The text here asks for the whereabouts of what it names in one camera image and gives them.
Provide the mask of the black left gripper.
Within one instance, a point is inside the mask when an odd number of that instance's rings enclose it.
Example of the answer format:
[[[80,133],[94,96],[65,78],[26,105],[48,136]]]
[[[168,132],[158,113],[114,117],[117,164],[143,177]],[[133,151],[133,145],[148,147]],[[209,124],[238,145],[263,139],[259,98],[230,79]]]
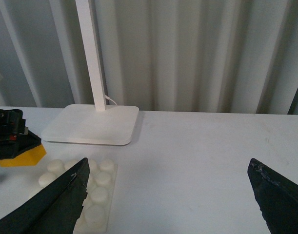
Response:
[[[41,145],[41,138],[25,126],[23,111],[0,109],[0,160],[15,159]]]

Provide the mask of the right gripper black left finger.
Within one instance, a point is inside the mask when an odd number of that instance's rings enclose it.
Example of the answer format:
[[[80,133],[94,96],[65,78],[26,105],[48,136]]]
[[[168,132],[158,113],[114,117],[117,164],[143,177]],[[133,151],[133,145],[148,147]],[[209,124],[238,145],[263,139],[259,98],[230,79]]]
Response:
[[[0,234],[71,234],[87,197],[83,158],[23,205],[0,219]]]

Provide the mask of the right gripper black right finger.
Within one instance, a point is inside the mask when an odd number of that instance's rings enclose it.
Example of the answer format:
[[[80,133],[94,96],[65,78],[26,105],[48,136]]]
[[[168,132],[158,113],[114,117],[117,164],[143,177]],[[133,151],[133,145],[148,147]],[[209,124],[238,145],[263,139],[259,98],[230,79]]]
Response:
[[[298,234],[298,185],[255,158],[247,174],[272,234]]]

